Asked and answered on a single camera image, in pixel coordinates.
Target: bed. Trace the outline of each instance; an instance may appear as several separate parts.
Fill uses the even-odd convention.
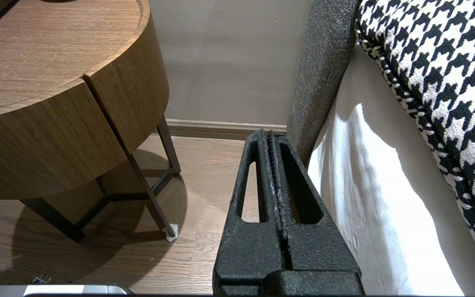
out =
[[[475,295],[475,241],[456,194],[377,64],[353,47],[358,3],[327,4],[311,5],[288,135],[365,292]]]

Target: baseboard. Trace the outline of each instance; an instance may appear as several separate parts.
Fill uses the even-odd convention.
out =
[[[285,125],[264,125],[247,123],[210,122],[205,120],[173,120],[166,119],[170,134],[175,137],[203,137],[215,139],[244,140],[252,132],[263,129],[265,132],[274,130],[285,133]]]

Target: round wooden side table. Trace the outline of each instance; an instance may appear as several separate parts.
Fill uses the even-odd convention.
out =
[[[71,239],[109,201],[155,196],[181,168],[164,110],[168,81],[147,0],[19,0],[0,18],[0,199],[20,199]],[[170,163],[149,186],[132,152],[158,129]],[[128,160],[145,192],[108,194]],[[103,198],[76,224],[42,197],[96,179]]]

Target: grey upholstered headboard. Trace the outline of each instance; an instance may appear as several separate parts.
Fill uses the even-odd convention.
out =
[[[358,0],[312,0],[287,136],[307,164],[355,45]]]

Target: textured black plastic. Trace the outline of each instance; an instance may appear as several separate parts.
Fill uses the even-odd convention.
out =
[[[256,162],[260,222],[241,219]],[[213,272],[215,295],[363,295],[360,269],[283,134],[245,142]]]

